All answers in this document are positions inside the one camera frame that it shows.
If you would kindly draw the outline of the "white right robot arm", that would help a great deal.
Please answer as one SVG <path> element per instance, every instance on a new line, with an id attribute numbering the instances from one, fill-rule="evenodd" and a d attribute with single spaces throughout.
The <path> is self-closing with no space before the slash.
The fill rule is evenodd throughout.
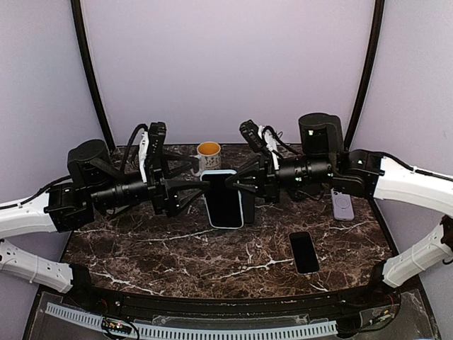
<path id="1" fill-rule="evenodd" d="M 374 267 L 361 293 L 368 307 L 378 306 L 389 290 L 452 257 L 451 176 L 410 166 L 386 152 L 345 150 L 336 115 L 309 113 L 298 123 L 302 152 L 290 158 L 277 155 L 265 140 L 265 133 L 273 131 L 270 126 L 259 128 L 252 120 L 242 123 L 239 130 L 259 157 L 230 176 L 226 187 L 276 203 L 282 189 L 322 183 L 358 198 L 395 200 L 443 213 L 426 237 Z"/>

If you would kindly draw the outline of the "white mug orange inside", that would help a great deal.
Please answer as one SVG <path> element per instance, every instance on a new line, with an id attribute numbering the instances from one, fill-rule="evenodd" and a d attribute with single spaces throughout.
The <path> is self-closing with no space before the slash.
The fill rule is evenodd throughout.
<path id="1" fill-rule="evenodd" d="M 191 170 L 192 175 L 200 176 L 206 170 L 221 169 L 221 146 L 216 142 L 203 142 L 197 146 L 198 169 Z"/>

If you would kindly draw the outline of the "black phone case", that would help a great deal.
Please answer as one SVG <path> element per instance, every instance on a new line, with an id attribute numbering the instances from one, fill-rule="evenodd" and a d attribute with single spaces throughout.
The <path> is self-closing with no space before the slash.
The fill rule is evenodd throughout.
<path id="1" fill-rule="evenodd" d="M 312 195 L 301 190 L 287 190 L 287 193 L 294 202 L 302 202 L 303 200 L 320 201 L 323 198 L 323 192 L 318 195 Z"/>

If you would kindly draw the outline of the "black left frame post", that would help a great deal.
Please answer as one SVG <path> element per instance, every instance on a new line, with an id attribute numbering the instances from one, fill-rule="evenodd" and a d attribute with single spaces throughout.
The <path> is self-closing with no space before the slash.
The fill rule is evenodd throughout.
<path id="1" fill-rule="evenodd" d="M 95 109 L 98 124 L 101 128 L 103 138 L 107 144 L 109 151 L 113 152 L 116 148 L 116 145 L 112 131 L 108 123 L 107 115 L 105 113 L 101 93 L 98 88 L 98 82 L 93 68 L 93 61 L 91 59 L 90 47 L 88 44 L 88 36 L 86 33 L 86 26 L 84 22 L 82 2 L 79 0 L 71 0 L 70 5 L 74 22 L 74 29 L 76 33 L 76 40 L 79 46 L 79 54 L 84 68 L 88 90 L 91 95 L 91 100 L 93 103 L 93 107 Z"/>

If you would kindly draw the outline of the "black front table rail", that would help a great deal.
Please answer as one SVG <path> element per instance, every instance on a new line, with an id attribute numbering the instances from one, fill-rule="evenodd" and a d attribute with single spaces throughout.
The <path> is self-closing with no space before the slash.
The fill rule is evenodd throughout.
<path id="1" fill-rule="evenodd" d="M 292 297 L 257 299 L 193 299 L 126 293 L 92 288 L 75 295 L 63 295 L 39 287 L 35 302 L 53 299 L 70 307 L 122 319 L 150 320 L 159 315 L 194 318 L 259 318 L 309 315 L 310 318 L 350 319 L 365 310 L 375 311 L 391 306 L 402 316 L 415 310 L 422 316 L 431 315 L 420 279 L 413 278 L 393 294 L 371 294 L 367 287 Z"/>

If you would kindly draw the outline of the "black frame post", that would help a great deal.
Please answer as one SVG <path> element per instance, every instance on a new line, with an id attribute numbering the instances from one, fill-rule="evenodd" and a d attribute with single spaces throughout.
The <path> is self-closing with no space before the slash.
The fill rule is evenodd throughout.
<path id="1" fill-rule="evenodd" d="M 369 41 L 367 44 L 367 51 L 362 69 L 362 75 L 360 77 L 355 103 L 352 109 L 344 139 L 344 146 L 346 149 L 351 149 L 352 142 L 359 125 L 360 117 L 362 115 L 362 110 L 364 108 L 379 44 L 382 21 L 384 17 L 384 8 L 385 0 L 376 0 L 374 2 L 372 24 L 369 32 Z"/>
<path id="2" fill-rule="evenodd" d="M 74 22 L 74 29 L 76 33 L 76 40 L 79 46 L 79 54 L 84 68 L 88 90 L 91 95 L 91 100 L 93 103 L 93 107 L 95 109 L 98 124 L 101 128 L 103 138 L 107 144 L 109 151 L 113 152 L 116 148 L 116 145 L 112 131 L 108 123 L 107 115 L 105 113 L 101 93 L 98 88 L 98 82 L 93 68 L 93 61 L 91 59 L 90 47 L 88 44 L 88 36 L 86 33 L 86 26 L 84 22 L 82 2 L 79 0 L 71 0 L 70 5 Z"/>

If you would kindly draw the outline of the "black right frame post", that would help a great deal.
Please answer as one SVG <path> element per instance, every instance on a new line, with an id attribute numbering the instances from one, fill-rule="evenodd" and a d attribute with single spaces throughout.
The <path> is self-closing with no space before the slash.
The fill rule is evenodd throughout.
<path id="1" fill-rule="evenodd" d="M 367 44 L 367 51 L 362 69 L 362 75 L 360 77 L 355 103 L 352 109 L 344 139 L 344 146 L 346 149 L 351 149 L 352 142 L 359 125 L 360 117 L 362 115 L 362 110 L 364 108 L 379 44 L 382 21 L 384 17 L 384 8 L 385 0 L 376 0 L 374 2 L 372 24 L 369 32 L 369 41 Z"/>

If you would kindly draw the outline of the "lilac phone case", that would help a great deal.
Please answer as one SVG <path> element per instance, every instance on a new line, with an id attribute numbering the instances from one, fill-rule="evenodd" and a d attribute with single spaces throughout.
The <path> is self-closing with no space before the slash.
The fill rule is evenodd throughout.
<path id="1" fill-rule="evenodd" d="M 331 189 L 333 217 L 340 221 L 351 221 L 355 218 L 350 195 Z"/>

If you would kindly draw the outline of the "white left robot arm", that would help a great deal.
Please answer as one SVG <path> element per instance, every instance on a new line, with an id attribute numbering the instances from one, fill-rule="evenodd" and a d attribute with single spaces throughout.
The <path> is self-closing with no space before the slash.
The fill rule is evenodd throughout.
<path id="1" fill-rule="evenodd" d="M 36 232 L 68 232 L 95 220 L 95 213 L 150 202 L 155 214 L 176 216 L 210 185 L 179 181 L 195 159 L 162 149 L 147 154 L 140 171 L 124 173 L 111 162 L 107 145 L 99 139 L 80 144 L 68 153 L 69 175 L 41 188 L 35 195 L 1 206 L 1 270 L 56 290 L 71 293 L 85 309 L 100 302 L 91 287 L 88 269 L 59 263 L 24 251 L 8 238 Z"/>

